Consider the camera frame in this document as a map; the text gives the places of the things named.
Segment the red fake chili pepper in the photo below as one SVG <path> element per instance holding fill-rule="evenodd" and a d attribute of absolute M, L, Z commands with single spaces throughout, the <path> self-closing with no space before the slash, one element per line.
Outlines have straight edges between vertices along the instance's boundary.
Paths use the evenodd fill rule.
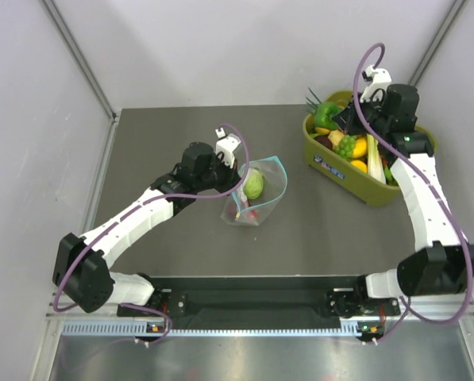
<path fill-rule="evenodd" d="M 258 212 L 253 206 L 239 205 L 235 206 L 234 221 L 239 223 L 254 224 L 258 220 Z"/>

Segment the green fake bell pepper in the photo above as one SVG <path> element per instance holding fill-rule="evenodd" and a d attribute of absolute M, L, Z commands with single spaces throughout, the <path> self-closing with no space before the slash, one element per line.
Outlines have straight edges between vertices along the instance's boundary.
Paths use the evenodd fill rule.
<path fill-rule="evenodd" d="M 339 129 L 333 117 L 338 115 L 342 108 L 334 102 L 322 102 L 318 105 L 314 114 L 314 125 L 330 131 Z"/>

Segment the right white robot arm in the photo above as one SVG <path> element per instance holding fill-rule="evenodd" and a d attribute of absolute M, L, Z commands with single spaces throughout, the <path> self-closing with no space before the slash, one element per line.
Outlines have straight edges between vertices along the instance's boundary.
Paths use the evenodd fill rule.
<path fill-rule="evenodd" d="M 373 313 L 383 298 L 472 291 L 474 244 L 455 222 L 441 189 L 433 139 L 416 126 L 418 104 L 413 86 L 369 85 L 334 118 L 348 132 L 376 139 L 414 230 L 413 254 L 389 271 L 363 276 L 363 288 L 353 294 L 362 314 Z"/>

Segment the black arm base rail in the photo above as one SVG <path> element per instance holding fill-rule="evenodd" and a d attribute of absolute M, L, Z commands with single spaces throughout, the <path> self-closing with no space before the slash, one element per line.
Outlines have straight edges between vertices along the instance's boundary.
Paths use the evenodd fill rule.
<path fill-rule="evenodd" d="M 391 298 L 362 299 L 355 275 L 159 277 L 148 308 L 175 329 L 329 329 L 340 319 L 396 317 Z"/>

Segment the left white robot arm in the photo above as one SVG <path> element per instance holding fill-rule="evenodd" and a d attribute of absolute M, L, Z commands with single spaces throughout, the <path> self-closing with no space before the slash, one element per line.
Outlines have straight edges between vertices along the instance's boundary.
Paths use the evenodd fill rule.
<path fill-rule="evenodd" d="M 176 216 L 204 192 L 232 193 L 241 184 L 236 150 L 241 140 L 230 134 L 214 147 L 194 142 L 180 163 L 159 177 L 136 201 L 99 227 L 59 244 L 52 281 L 86 313 L 107 303 L 134 304 L 144 314 L 162 307 L 162 295 L 146 275 L 124 275 L 110 269 L 128 248 L 162 222 Z"/>

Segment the clear zip top bag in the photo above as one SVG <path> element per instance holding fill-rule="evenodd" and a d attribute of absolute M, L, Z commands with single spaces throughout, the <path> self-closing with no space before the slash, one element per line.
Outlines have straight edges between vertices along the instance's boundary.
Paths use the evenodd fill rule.
<path fill-rule="evenodd" d="M 251 161 L 243 185 L 226 199 L 221 219 L 229 225 L 262 224 L 284 196 L 287 185 L 287 172 L 278 156 Z"/>

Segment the light green fake cabbage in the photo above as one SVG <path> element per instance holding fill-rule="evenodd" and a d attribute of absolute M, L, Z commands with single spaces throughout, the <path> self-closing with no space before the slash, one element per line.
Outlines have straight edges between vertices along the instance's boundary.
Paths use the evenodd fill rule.
<path fill-rule="evenodd" d="M 261 196 L 264 190 L 264 175 L 261 171 L 252 168 L 244 184 L 243 191 L 247 199 L 254 200 Z"/>

